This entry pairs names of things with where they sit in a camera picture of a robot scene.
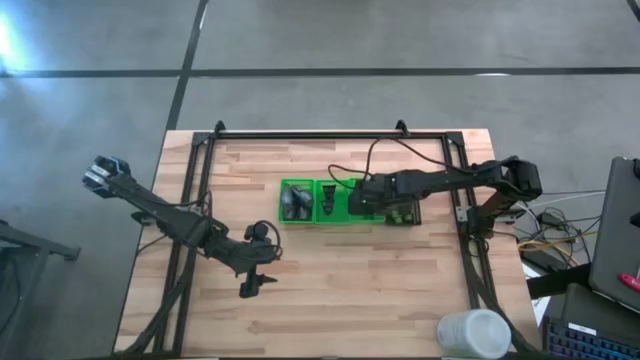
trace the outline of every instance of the concrete floor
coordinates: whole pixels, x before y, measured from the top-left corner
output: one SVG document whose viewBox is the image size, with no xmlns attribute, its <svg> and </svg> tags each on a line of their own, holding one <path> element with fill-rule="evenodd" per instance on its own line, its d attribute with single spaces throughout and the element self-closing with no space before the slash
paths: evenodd
<svg viewBox="0 0 640 360">
<path fill-rule="evenodd" d="M 5 0 L 0 65 L 179 69 L 197 5 Z M 637 66 L 639 35 L 624 0 L 211 0 L 194 68 Z M 115 155 L 150 186 L 176 84 L 0 79 L 0 218 L 82 247 L 50 261 L 21 357 L 111 351 L 140 228 L 80 178 Z M 486 127 L 498 158 L 538 164 L 546 191 L 601 189 L 612 157 L 640 154 L 637 94 L 636 75 L 191 79 L 177 128 Z M 592 216 L 602 197 L 557 205 Z"/>
</svg>

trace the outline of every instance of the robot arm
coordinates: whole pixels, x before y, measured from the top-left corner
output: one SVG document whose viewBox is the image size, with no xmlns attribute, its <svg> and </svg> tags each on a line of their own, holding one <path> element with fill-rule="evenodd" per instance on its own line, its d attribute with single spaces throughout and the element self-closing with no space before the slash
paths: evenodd
<svg viewBox="0 0 640 360">
<path fill-rule="evenodd" d="M 169 204 L 138 184 L 131 176 L 129 165 L 116 158 L 98 156 L 85 172 L 82 182 L 102 198 L 119 197 L 126 200 L 140 209 L 145 218 L 155 220 L 158 228 L 171 239 L 198 251 L 206 258 L 219 260 L 233 269 L 236 276 L 248 273 L 247 283 L 243 284 L 240 296 L 255 296 L 262 282 L 275 281 L 255 274 L 256 265 L 269 264 L 278 260 L 281 255 L 279 239 L 278 244 L 273 245 L 267 237 L 267 222 L 258 221 L 247 227 L 245 239 L 249 241 L 232 240 L 227 236 L 229 228 L 223 223 L 203 215 L 195 207 L 184 208 L 181 205 L 186 204 Z M 132 217 L 140 222 L 141 219 L 135 215 Z"/>
<path fill-rule="evenodd" d="M 384 214 L 395 206 L 425 199 L 432 193 L 478 186 L 497 190 L 484 204 L 467 211 L 468 233 L 484 238 L 491 236 L 494 221 L 502 212 L 517 201 L 531 201 L 542 193 L 536 165 L 512 156 L 503 161 L 474 164 L 467 169 L 373 174 L 356 182 L 349 196 L 349 213 Z"/>
</svg>

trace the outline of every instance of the white cup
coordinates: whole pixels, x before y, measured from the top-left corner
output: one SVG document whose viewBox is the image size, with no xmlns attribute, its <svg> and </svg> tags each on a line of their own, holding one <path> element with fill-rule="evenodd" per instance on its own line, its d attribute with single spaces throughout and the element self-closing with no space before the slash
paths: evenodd
<svg viewBox="0 0 640 360">
<path fill-rule="evenodd" d="M 511 330 L 494 311 L 470 310 L 440 319 L 437 340 L 455 355 L 498 359 L 509 350 Z"/>
</svg>

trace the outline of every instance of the green tray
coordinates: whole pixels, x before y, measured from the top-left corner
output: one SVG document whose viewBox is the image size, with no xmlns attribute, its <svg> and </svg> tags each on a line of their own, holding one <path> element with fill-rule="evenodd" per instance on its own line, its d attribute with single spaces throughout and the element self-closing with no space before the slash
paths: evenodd
<svg viewBox="0 0 640 360">
<path fill-rule="evenodd" d="M 356 179 L 340 180 L 340 182 L 347 186 L 354 186 Z M 362 224 L 362 223 L 384 223 L 384 215 L 366 216 L 366 215 L 350 215 L 348 212 L 348 200 L 351 190 L 336 183 L 333 180 L 314 180 L 314 179 L 282 179 L 280 183 L 280 191 L 285 184 L 298 185 L 305 190 L 310 190 L 313 194 L 313 209 L 312 220 L 283 220 L 282 207 L 278 203 L 279 220 L 284 224 L 318 224 L 318 225 L 348 225 L 348 224 Z M 322 202 L 325 200 L 324 191 L 322 189 L 325 185 L 336 185 L 336 191 L 334 195 L 335 203 L 333 205 L 333 211 L 330 214 L 326 214 L 322 207 Z"/>
</svg>

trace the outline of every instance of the wooden tabletop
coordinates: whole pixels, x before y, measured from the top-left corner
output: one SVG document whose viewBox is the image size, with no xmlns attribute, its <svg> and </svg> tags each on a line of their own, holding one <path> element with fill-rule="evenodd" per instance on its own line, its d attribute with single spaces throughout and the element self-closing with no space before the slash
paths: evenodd
<svg viewBox="0 0 640 360">
<path fill-rule="evenodd" d="M 460 131 L 470 163 L 494 158 L 487 130 Z M 153 191 L 169 202 L 180 200 L 192 133 L 167 133 Z M 443 160 L 439 141 L 407 143 Z M 328 179 L 330 163 L 363 169 L 370 144 L 371 140 L 218 140 L 209 181 L 213 216 L 227 224 L 230 236 L 238 240 L 257 220 L 277 224 L 280 179 Z M 372 172 L 406 168 L 441 170 L 396 143 L 376 145 Z M 480 203 L 492 193 L 476 189 Z M 279 224 L 282 260 L 258 269 L 278 282 L 264 285 L 250 299 L 238 297 L 244 276 L 236 279 L 215 259 L 198 257 L 183 355 L 445 355 L 435 341 L 436 324 L 445 314 L 468 310 L 468 295 L 450 194 L 433 194 L 420 205 L 421 226 Z M 145 229 L 141 246 L 159 235 L 155 228 Z M 170 244 L 164 239 L 137 258 L 116 350 L 126 348 L 157 310 Z M 490 245 L 498 300 L 528 341 L 539 345 L 516 245 L 500 235 Z M 173 337 L 176 311 L 170 317 L 168 339 Z"/>
</svg>

